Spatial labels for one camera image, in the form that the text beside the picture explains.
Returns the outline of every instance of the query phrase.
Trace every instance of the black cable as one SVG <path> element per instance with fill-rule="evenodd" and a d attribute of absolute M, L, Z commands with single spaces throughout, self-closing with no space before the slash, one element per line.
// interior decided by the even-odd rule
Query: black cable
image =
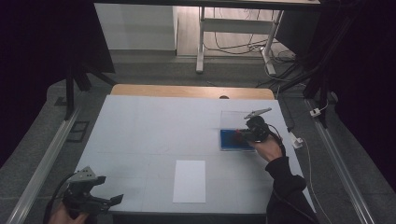
<path fill-rule="evenodd" d="M 280 197 L 279 194 L 277 194 L 277 192 L 273 189 L 273 193 L 274 195 L 277 197 L 278 200 L 280 200 L 282 203 L 287 204 L 289 207 L 291 207 L 294 211 L 298 212 L 300 215 L 302 215 L 303 217 L 305 217 L 306 219 L 308 219 L 310 222 L 318 224 L 314 218 L 312 218 L 311 216 L 309 216 L 307 213 L 303 212 L 302 210 L 300 210 L 299 208 L 297 208 L 296 206 L 294 206 L 292 203 L 288 202 L 286 199 Z"/>
<path fill-rule="evenodd" d="M 44 218 L 43 218 L 43 224 L 48 224 L 50 221 L 50 215 L 51 215 L 51 211 L 52 211 L 52 206 L 53 203 L 56 199 L 56 196 L 59 193 L 59 190 L 61 189 L 61 187 L 64 185 L 64 182 L 66 182 L 72 175 L 74 174 L 69 174 L 67 175 L 58 185 L 58 187 L 56 188 L 56 190 L 53 192 L 51 199 L 49 200 L 49 202 L 47 203 L 47 207 L 46 207 L 46 211 L 44 213 Z"/>
<path fill-rule="evenodd" d="M 289 67 L 282 75 L 284 75 L 282 78 L 285 78 L 285 77 L 288 77 L 290 74 L 291 74 L 291 72 L 293 72 L 295 69 L 297 69 L 298 67 L 300 67 L 300 65 L 299 64 L 297 64 L 297 63 L 294 63 L 293 64 L 294 66 L 293 67 Z M 271 84 L 269 87 L 268 87 L 268 89 L 271 89 L 273 86 L 275 86 L 275 84 L 276 83 L 278 83 L 279 82 L 279 80 L 276 80 L 273 84 Z"/>
<path fill-rule="evenodd" d="M 297 66 L 296 63 L 292 64 L 291 66 L 289 66 L 288 69 L 286 69 L 285 72 L 283 72 L 283 73 L 282 73 L 281 75 L 279 75 L 277 78 L 285 78 L 285 77 L 287 77 L 292 71 L 294 71 L 294 69 L 296 68 L 295 66 Z M 262 85 L 264 85 L 264 84 L 267 84 L 267 83 L 270 83 L 270 82 L 272 82 L 272 81 L 274 81 L 275 83 L 277 83 L 276 80 L 271 79 L 271 80 L 268 80 L 268 81 L 259 83 L 255 88 L 259 88 L 260 86 L 262 86 Z"/>
<path fill-rule="evenodd" d="M 261 10 L 259 10 L 259 13 L 258 13 L 258 15 L 257 15 L 256 20 L 259 19 L 260 12 L 261 12 Z M 215 8 L 215 7 L 213 7 L 213 18 L 216 18 L 216 8 Z M 231 46 L 231 47 L 221 47 L 221 46 L 219 45 L 219 42 L 218 42 L 217 32 L 214 32 L 214 33 L 215 33 L 215 42 L 216 42 L 216 46 L 217 46 L 218 48 L 217 48 L 217 49 L 210 49 L 210 48 L 208 48 L 208 47 L 205 45 L 205 43 L 204 43 L 204 47 L 205 47 L 206 49 L 208 49 L 208 50 L 216 50 L 216 51 L 220 51 L 220 52 L 224 52 L 224 53 L 229 53 L 229 54 L 246 54 L 246 53 L 250 53 L 250 52 L 252 52 L 252 51 L 253 51 L 254 49 L 256 49 L 256 48 L 260 48 L 260 47 L 264 47 L 264 46 L 265 46 L 265 45 L 259 45 L 259 46 L 250 46 L 250 45 L 256 45 L 256 44 L 259 44 L 259 43 L 261 43 L 261 42 L 264 42 L 264 41 L 268 40 L 268 39 L 264 39 L 264 40 L 261 40 L 261 41 L 257 41 L 257 42 L 255 42 L 255 43 L 251 43 L 251 40 L 252 40 L 252 38 L 253 38 L 253 35 L 252 35 L 252 36 L 250 37 L 249 42 L 248 42 L 247 44 L 238 45 L 238 46 Z M 234 53 L 234 52 L 230 52 L 230 51 L 225 50 L 225 49 L 237 49 L 237 48 L 241 48 L 241 47 L 248 47 L 249 50 L 248 50 L 248 51 L 244 51 L 244 52 L 238 52 L 238 53 Z"/>

